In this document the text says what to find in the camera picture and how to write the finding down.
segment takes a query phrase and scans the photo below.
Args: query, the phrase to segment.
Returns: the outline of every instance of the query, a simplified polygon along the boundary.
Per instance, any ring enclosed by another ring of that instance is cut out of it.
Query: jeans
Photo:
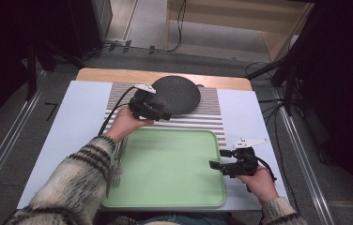
[[[139,224],[166,221],[180,225],[227,225],[228,219],[229,216],[226,213],[168,213],[140,220]]]

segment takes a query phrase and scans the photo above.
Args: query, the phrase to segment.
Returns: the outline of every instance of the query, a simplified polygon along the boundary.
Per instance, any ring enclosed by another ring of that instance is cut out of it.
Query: black round mat
[[[190,80],[179,76],[167,76],[152,84],[156,89],[151,102],[164,105],[163,112],[174,115],[190,113],[200,103],[199,88]]]

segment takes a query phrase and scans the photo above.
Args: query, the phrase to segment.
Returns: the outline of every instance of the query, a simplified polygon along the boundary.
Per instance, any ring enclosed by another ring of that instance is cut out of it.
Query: hand
[[[250,188],[261,205],[279,198],[279,194],[276,191],[269,171],[263,166],[258,166],[253,176],[238,175],[236,178]]]
[[[130,113],[129,107],[121,108],[112,126],[106,132],[106,135],[110,136],[115,143],[120,142],[124,137],[131,134],[135,129],[144,126],[152,126],[154,124],[153,120],[147,119],[135,119]]]

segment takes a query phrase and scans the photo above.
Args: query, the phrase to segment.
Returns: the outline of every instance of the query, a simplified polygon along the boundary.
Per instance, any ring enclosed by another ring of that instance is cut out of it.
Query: person
[[[30,203],[16,210],[5,224],[93,224],[100,200],[105,195],[110,155],[115,151],[115,145],[135,129],[153,124],[151,120],[135,119],[128,107],[121,108],[109,130],[66,157]],[[263,205],[263,224],[306,224],[291,205],[278,196],[264,167],[259,167],[254,176],[242,175],[238,179],[249,186]],[[137,221],[114,215],[109,221],[111,224],[227,224],[227,217],[213,215],[175,215],[172,221],[164,221],[164,217]]]

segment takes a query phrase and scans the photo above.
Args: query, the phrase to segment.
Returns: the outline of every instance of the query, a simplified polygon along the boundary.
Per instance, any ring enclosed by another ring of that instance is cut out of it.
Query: striped cloth
[[[113,83],[104,118],[108,117],[120,97],[131,86],[131,83]],[[199,90],[201,100],[200,104],[194,111],[183,115],[173,115],[169,121],[161,120],[156,122],[152,128],[189,128],[211,130],[218,138],[219,147],[224,148],[226,146],[226,141],[217,89],[199,87]],[[128,104],[134,93],[134,90],[130,91],[120,102],[120,105]],[[116,113],[117,111],[115,111],[115,114],[112,115],[105,131],[113,123]]]

